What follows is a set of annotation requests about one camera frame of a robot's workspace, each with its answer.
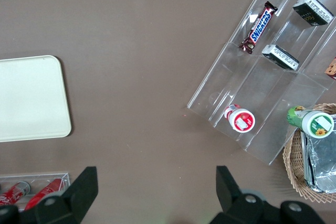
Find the snickers logo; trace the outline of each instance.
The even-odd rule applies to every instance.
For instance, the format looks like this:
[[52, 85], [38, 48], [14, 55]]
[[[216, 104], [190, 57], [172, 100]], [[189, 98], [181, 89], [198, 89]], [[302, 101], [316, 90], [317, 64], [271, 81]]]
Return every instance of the snickers logo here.
[[257, 43], [260, 35], [265, 30], [265, 27], [267, 26], [271, 18], [272, 18], [271, 11], [266, 9], [264, 13], [262, 14], [260, 20], [258, 21], [257, 25], [255, 26], [254, 30], [250, 34], [250, 40], [254, 44]]

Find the green and white container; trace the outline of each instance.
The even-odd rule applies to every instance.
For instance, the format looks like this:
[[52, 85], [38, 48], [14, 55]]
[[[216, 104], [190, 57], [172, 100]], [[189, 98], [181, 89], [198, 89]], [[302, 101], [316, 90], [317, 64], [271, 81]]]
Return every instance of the green and white container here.
[[306, 110], [302, 106], [291, 107], [287, 121], [314, 138], [329, 136], [334, 129], [332, 117], [322, 111]]

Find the brown table surface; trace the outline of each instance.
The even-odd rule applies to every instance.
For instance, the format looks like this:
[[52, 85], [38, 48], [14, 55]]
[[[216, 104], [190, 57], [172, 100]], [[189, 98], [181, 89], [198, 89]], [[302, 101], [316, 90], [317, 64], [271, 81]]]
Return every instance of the brown table surface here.
[[0, 174], [74, 179], [95, 165], [100, 191], [83, 223], [203, 224], [220, 211], [216, 165], [227, 165], [270, 204], [301, 200], [334, 223], [336, 204], [301, 198], [281, 156], [260, 162], [186, 108], [251, 2], [0, 0], [0, 59], [58, 57], [73, 126], [0, 143]]

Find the soda can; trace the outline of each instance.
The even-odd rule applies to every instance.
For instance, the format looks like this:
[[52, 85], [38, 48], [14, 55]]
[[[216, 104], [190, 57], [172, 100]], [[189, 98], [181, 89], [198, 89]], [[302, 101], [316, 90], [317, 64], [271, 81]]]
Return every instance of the soda can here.
[[61, 178], [55, 178], [51, 183], [31, 198], [31, 200], [27, 203], [25, 210], [35, 207], [46, 195], [62, 190], [64, 185], [65, 183]]
[[19, 181], [12, 186], [7, 192], [0, 195], [0, 206], [13, 205], [23, 196], [29, 194], [30, 184], [25, 181]]

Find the brown packaged snack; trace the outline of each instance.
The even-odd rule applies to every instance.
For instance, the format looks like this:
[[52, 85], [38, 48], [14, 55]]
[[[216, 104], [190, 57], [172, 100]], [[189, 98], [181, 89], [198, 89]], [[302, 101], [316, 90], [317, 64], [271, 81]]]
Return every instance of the brown packaged snack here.
[[336, 58], [332, 60], [329, 67], [325, 70], [324, 73], [326, 73], [332, 79], [336, 80]]

